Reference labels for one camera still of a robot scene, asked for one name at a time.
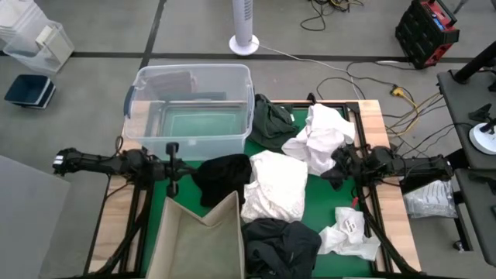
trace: concrete floor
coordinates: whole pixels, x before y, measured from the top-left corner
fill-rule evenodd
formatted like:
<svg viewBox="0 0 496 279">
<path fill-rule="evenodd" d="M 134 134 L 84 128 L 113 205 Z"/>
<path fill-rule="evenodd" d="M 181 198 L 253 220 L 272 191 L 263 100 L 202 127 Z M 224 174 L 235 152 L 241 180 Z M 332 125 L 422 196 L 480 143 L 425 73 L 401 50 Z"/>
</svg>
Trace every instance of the concrete floor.
<svg viewBox="0 0 496 279">
<path fill-rule="evenodd" d="M 122 128 L 122 104 L 146 49 L 159 0 L 35 0 L 46 15 L 61 22 L 76 51 L 86 58 L 71 58 L 54 78 L 57 92 L 45 111 L 20 109 L 0 102 L 0 154 L 52 172 L 55 153 L 73 146 L 91 153 L 110 154 Z M 454 8 L 458 0 L 446 0 Z M 327 55 L 334 67 L 344 68 L 363 57 L 403 57 L 394 38 L 394 28 L 409 0 L 364 1 L 351 13 L 325 18 L 324 32 L 303 30 L 299 23 L 313 16 L 305 0 L 254 0 L 254 31 L 263 45 L 294 55 Z M 241 63 L 251 70 L 257 92 L 272 99 L 303 99 L 324 78 L 346 77 L 318 64 L 295 60 L 209 60 L 202 53 L 229 54 L 233 34 L 230 0 L 168 0 L 161 15 L 155 44 L 157 56 L 183 55 L 190 59 L 152 59 L 149 65 L 191 63 Z M 457 15 L 459 43 L 446 57 L 470 58 L 496 38 L 496 12 L 489 0 L 471 0 Z M 138 58 L 87 58 L 134 53 Z M 257 53 L 271 53 L 260 49 Z M 400 71 L 374 64 L 355 64 L 352 74 L 394 82 L 407 88 L 421 101 L 438 91 L 436 74 L 462 64 L 441 63 L 423 71 Z M 0 91 L 5 92 L 18 74 L 30 70 L 10 57 L 0 57 Z M 378 99 L 383 113 L 399 115 L 410 107 L 392 98 L 388 86 L 357 81 L 367 98 Z M 327 81 L 320 91 L 324 98 L 356 98 L 345 81 Z M 393 119 L 385 119 L 392 124 Z M 424 115 L 404 137 L 411 144 L 451 123 L 445 108 Z M 427 153 L 448 154 L 460 148 L 455 132 L 442 138 Z M 80 173 L 65 177 L 72 183 L 63 214 L 57 225 L 40 276 L 68 277 L 83 270 L 93 236 L 106 177 Z M 428 274 L 466 278 L 495 278 L 496 269 L 487 265 L 478 245 L 476 251 L 458 253 L 451 244 L 457 240 L 453 220 L 411 220 L 422 269 Z"/>
</svg>

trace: plastic storage bin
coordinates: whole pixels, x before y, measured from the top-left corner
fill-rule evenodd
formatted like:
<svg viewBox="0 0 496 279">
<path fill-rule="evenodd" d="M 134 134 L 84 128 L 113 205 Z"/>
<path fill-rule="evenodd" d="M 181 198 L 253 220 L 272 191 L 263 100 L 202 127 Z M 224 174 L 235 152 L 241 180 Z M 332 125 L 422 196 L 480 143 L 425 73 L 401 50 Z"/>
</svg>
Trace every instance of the plastic storage bin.
<svg viewBox="0 0 496 279">
<path fill-rule="evenodd" d="M 5 42 L 37 19 L 47 20 L 47 17 L 33 0 L 0 0 L 0 38 Z"/>
<path fill-rule="evenodd" d="M 179 143 L 182 160 L 243 153 L 253 121 L 253 85 L 239 64 L 145 67 L 124 105 L 125 134 L 160 159 Z"/>
<path fill-rule="evenodd" d="M 53 32 L 40 48 L 36 38 L 45 26 L 52 28 Z M 56 74 L 74 51 L 74 45 L 60 23 L 37 19 L 22 28 L 21 32 L 7 43 L 3 51 L 35 71 Z"/>
</svg>

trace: black clothing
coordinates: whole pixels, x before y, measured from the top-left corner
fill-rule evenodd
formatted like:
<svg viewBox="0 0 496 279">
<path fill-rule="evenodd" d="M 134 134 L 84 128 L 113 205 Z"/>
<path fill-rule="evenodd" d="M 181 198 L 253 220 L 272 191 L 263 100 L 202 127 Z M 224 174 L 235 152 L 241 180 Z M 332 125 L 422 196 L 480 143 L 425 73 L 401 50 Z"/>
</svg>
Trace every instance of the black clothing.
<svg viewBox="0 0 496 279">
<path fill-rule="evenodd" d="M 202 206 L 213 208 L 233 191 L 238 191 L 241 206 L 245 203 L 244 186 L 250 182 L 250 159 L 245 154 L 233 154 L 207 160 L 191 176 L 201 189 Z"/>
<path fill-rule="evenodd" d="M 246 269 L 264 279 L 312 277 L 321 239 L 301 222 L 256 219 L 241 228 Z"/>
</svg>

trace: plastic bag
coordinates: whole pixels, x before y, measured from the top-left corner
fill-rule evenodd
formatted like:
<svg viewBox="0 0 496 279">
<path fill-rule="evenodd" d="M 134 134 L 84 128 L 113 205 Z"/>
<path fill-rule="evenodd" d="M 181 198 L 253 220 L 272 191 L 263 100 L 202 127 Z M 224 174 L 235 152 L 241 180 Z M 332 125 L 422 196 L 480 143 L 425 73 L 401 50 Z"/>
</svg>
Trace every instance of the plastic bag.
<svg viewBox="0 0 496 279">
<path fill-rule="evenodd" d="M 453 200 L 451 181 L 433 181 L 426 186 L 403 196 L 408 216 L 412 219 L 424 217 L 458 217 Z"/>
</svg>

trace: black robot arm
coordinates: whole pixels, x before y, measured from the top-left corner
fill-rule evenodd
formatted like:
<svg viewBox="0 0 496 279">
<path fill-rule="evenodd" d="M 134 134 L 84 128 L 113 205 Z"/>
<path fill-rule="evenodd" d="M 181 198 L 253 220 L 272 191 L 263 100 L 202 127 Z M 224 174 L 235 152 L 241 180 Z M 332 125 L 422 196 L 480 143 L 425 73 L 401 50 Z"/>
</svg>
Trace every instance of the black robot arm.
<svg viewBox="0 0 496 279">
<path fill-rule="evenodd" d="M 448 181 L 453 176 L 453 169 L 448 160 L 438 155 L 428 158 L 405 159 L 385 146 L 376 146 L 364 158 L 359 157 L 359 148 L 345 146 L 332 154 L 336 165 L 321 175 L 328 180 L 335 190 L 339 190 L 343 181 L 353 177 L 358 185 L 375 187 L 386 177 L 402 176 L 398 186 L 406 194 L 432 181 Z"/>
<path fill-rule="evenodd" d="M 169 161 L 162 161 L 145 150 L 124 150 L 120 154 L 105 157 L 82 153 L 75 148 L 59 151 L 52 167 L 54 173 L 64 176 L 66 173 L 90 171 L 107 175 L 123 176 L 138 188 L 153 187 L 155 181 L 170 179 L 167 195 L 174 198 L 179 192 L 177 182 L 186 174 L 193 174 L 195 169 L 181 159 L 176 158 L 179 144 L 168 143 L 166 153 Z"/>
</svg>

